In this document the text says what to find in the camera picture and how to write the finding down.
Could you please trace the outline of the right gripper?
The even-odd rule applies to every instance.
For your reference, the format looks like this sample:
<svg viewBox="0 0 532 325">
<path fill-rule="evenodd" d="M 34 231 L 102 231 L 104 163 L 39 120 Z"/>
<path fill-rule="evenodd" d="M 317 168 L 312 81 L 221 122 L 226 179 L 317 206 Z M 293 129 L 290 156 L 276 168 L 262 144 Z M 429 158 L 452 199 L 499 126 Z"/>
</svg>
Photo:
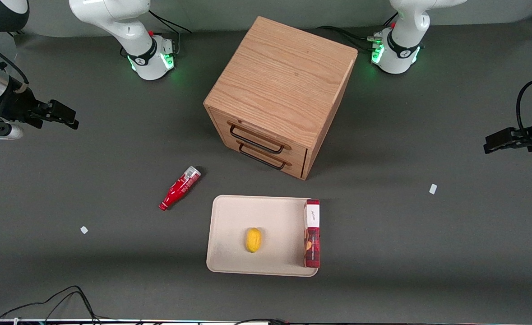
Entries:
<svg viewBox="0 0 532 325">
<path fill-rule="evenodd" d="M 43 122 L 63 124 L 73 130 L 79 128 L 76 111 L 57 100 L 48 101 L 45 114 L 32 112 L 38 102 L 31 90 L 16 94 L 8 89 L 0 97 L 0 140 L 17 140 L 24 136 L 22 124 L 41 129 Z"/>
</svg>

